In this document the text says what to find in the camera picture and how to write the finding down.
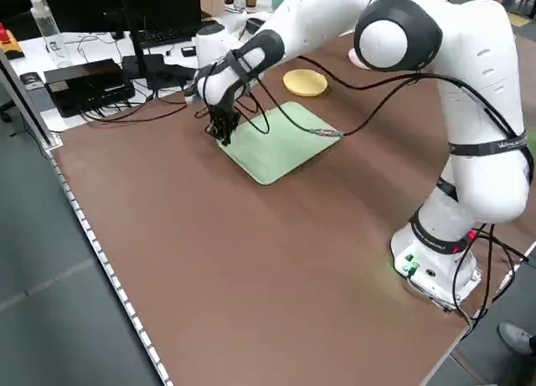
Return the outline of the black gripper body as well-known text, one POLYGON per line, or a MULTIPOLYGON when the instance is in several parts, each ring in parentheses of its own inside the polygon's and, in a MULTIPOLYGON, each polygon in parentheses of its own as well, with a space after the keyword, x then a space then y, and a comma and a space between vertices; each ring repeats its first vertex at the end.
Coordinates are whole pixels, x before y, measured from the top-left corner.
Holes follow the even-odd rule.
POLYGON ((240 113, 233 106, 208 106, 209 129, 235 129, 240 122, 240 113))

